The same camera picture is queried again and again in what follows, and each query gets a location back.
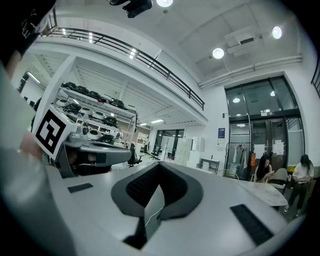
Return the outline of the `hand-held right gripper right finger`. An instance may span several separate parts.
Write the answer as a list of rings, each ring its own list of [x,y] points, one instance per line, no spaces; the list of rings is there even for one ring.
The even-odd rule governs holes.
[[[188,216],[162,221],[143,252],[154,256],[235,256],[250,251],[256,245],[230,209],[241,204],[274,235],[288,224],[274,208],[230,178],[178,164],[171,167],[198,180],[203,198]]]

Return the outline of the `white foam box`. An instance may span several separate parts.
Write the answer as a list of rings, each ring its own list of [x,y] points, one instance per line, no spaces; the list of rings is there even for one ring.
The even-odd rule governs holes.
[[[201,167],[202,152],[190,151],[189,159],[186,166],[189,168],[197,169]]]
[[[205,139],[203,137],[192,138],[192,151],[203,152],[205,149]]]

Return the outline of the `black office chair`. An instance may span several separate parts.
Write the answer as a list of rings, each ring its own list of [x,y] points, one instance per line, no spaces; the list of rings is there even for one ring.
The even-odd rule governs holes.
[[[142,156],[140,155],[139,157],[137,157],[135,145],[133,143],[131,143],[131,145],[130,145],[130,153],[131,153],[131,157],[127,161],[127,165],[129,168],[142,162],[142,160],[141,160]]]
[[[160,149],[161,149],[161,147],[158,146],[158,145],[156,145],[156,146],[154,147],[153,151],[152,151],[151,154],[150,154],[150,158],[156,159],[156,160],[159,161],[159,160],[160,160],[160,158],[159,158]]]

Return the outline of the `dark red coat stand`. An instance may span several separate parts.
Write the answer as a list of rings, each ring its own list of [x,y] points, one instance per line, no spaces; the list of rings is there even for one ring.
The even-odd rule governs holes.
[[[173,136],[168,137],[164,147],[164,160],[168,161],[171,157],[173,146],[174,146],[175,138]]]

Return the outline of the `grey hanging garment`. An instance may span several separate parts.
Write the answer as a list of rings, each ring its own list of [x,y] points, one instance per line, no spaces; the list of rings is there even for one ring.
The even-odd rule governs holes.
[[[240,163],[241,163],[241,169],[246,169],[248,166],[248,160],[247,160],[247,149],[243,147],[242,149],[242,155],[240,158]]]

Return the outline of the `beige locker cabinet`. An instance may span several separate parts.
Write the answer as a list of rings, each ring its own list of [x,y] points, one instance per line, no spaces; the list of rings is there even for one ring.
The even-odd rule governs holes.
[[[193,140],[188,138],[179,138],[174,156],[174,163],[186,166],[192,150]]]

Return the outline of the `black clothes rack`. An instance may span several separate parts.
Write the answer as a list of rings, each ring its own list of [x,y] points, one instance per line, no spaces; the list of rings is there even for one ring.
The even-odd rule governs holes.
[[[233,163],[234,145],[237,145],[236,163]],[[247,168],[241,168],[241,156],[243,147],[247,149]],[[251,173],[251,155],[253,153],[253,144],[250,142],[228,142],[226,146],[224,168],[235,172],[240,180],[248,180]]]

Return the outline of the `beige chair gold legs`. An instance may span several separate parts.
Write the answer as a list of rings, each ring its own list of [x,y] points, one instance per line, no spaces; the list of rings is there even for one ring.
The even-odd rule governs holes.
[[[284,195],[287,185],[290,183],[291,177],[285,168],[278,169],[269,184],[279,190]]]

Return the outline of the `white paper sheet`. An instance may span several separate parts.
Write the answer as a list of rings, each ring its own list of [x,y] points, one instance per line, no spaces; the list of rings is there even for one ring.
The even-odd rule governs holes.
[[[283,156],[285,154],[285,143],[280,139],[276,139],[272,145],[272,153],[277,156]]]
[[[256,158],[260,159],[264,155],[265,151],[266,151],[265,144],[254,144],[253,152]]]

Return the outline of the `black mezzanine railing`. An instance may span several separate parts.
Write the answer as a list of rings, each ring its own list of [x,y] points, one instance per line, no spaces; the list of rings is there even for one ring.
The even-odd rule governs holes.
[[[205,102],[189,85],[187,85],[174,72],[172,72],[157,59],[151,57],[149,54],[127,42],[99,32],[93,32],[80,28],[55,27],[49,31],[48,36],[86,42],[126,56],[178,87],[187,95],[189,99],[193,100],[202,110],[204,109]]]

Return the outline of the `black-framed glass door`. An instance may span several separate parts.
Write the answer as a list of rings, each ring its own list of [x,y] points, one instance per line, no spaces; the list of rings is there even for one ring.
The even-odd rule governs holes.
[[[229,142],[265,144],[272,170],[296,166],[305,154],[305,133],[296,98],[284,76],[271,77],[226,89]],[[261,116],[269,109],[274,116]],[[284,155],[272,152],[275,140],[284,142]],[[246,181],[253,179],[261,158],[255,158]]]

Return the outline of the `black boxy device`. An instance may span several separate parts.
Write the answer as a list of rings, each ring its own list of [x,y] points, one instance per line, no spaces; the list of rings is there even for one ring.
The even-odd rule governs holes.
[[[153,7],[152,0],[109,0],[111,6],[122,6],[127,17],[133,19]]]

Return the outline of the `white ceiling pipe run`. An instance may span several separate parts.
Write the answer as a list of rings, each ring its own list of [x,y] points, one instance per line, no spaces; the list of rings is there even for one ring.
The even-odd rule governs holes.
[[[206,87],[215,86],[217,84],[239,77],[241,75],[245,75],[245,74],[249,74],[249,73],[253,73],[256,71],[264,70],[267,68],[273,68],[277,66],[297,64],[297,63],[301,63],[302,60],[303,60],[303,57],[301,55],[294,55],[294,56],[282,57],[282,58],[277,58],[269,61],[259,62],[256,64],[248,65],[248,66],[227,72],[225,74],[216,76],[212,79],[209,79],[207,81],[200,83],[198,86],[201,89],[203,89]]]

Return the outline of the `person's black shirt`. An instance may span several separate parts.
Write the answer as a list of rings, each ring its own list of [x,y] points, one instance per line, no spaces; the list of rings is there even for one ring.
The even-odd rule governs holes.
[[[0,61],[22,57],[44,31],[57,0],[0,0]]]

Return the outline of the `white ceiling air conditioner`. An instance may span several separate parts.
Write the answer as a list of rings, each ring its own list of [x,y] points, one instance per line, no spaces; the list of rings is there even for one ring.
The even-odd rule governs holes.
[[[251,52],[259,44],[259,33],[255,26],[234,31],[225,37],[226,52],[234,57],[239,57]]]

